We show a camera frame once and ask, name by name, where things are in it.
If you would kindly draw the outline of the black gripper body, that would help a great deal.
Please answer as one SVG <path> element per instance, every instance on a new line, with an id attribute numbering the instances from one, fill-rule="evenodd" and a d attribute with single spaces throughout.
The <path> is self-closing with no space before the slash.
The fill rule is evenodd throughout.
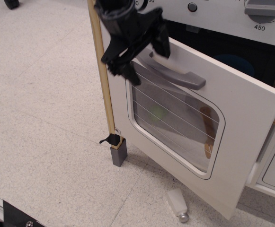
<path id="1" fill-rule="evenodd" d="M 158 7 L 142 14 L 130 7 L 124 12 L 101 16 L 111 37 L 101 61 L 113 75 L 121 75 L 121 65 L 130 64 L 148 44 L 152 44 L 157 54 L 170 56 L 169 35 L 162 12 Z"/>

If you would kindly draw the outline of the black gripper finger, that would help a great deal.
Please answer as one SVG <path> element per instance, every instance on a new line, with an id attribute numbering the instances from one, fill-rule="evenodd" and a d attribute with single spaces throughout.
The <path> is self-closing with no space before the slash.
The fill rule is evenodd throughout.
<path id="1" fill-rule="evenodd" d="M 129 80 L 133 85 L 140 85 L 141 81 L 137 76 L 134 67 L 131 64 L 124 64 L 120 67 L 121 75 Z"/>

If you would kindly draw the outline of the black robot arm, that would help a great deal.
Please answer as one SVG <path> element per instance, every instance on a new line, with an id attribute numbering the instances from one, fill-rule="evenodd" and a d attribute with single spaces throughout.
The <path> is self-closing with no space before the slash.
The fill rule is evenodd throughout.
<path id="1" fill-rule="evenodd" d="M 139 9 L 133 0 L 97 0 L 94 9 L 110 34 L 110 43 L 101 61 L 115 76 L 121 75 L 133 85 L 141 84 L 131 61 L 148 45 L 154 51 L 168 58 L 170 56 L 169 34 L 162 17 L 162 8 L 155 8 L 146 14 L 145 0 Z"/>

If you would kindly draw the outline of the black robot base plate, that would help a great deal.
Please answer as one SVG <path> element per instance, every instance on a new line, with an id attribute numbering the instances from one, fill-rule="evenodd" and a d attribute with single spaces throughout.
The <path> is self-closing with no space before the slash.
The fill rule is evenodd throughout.
<path id="1" fill-rule="evenodd" d="M 44 227 L 42 223 L 3 200 L 4 227 Z"/>

